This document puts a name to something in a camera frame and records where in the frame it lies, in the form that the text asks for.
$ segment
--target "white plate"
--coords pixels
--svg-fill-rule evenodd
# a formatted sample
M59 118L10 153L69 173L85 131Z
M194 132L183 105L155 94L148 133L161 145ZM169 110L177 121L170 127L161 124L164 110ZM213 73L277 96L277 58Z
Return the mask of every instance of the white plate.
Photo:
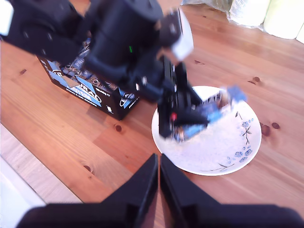
M205 100L220 89L195 86L194 90ZM158 122L156 110L152 119L152 135L159 151L180 169L199 175L218 176L243 168L257 154L262 139L257 115L244 101L206 130L182 143L162 138Z

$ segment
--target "white cylinder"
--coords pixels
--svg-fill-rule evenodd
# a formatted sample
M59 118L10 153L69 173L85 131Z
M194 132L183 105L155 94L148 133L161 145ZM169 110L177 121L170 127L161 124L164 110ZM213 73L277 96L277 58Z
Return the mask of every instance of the white cylinder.
M301 43L304 43L304 25L302 26L296 39L299 40Z
M294 39L304 23L304 0L271 0L264 29L271 35Z
M264 22L270 0L233 0L230 19L237 24L257 27Z

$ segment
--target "small package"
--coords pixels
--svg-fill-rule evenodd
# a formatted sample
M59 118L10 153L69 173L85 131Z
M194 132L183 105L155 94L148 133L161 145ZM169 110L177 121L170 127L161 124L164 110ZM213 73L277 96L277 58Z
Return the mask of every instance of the small package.
M97 107L117 120L122 120L139 101L139 97L127 93L113 83L101 82L96 75L82 69L89 53L90 39L83 42L78 57L70 64L38 57L51 81L81 100Z

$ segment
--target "plastic bag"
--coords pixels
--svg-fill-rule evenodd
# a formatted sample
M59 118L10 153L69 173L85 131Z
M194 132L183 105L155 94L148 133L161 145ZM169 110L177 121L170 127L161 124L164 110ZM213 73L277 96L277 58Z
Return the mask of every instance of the plastic bag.
M182 0L181 5L190 4L207 4L217 10L228 12L231 6L232 0Z
M181 5L203 3L225 12L230 23L263 30L270 0L183 0Z

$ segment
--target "white floor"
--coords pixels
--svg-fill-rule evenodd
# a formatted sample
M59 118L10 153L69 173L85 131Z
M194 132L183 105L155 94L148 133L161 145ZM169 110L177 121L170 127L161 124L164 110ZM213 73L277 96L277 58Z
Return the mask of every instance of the white floor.
M2 158L0 169L0 227L14 228L28 210L45 202Z

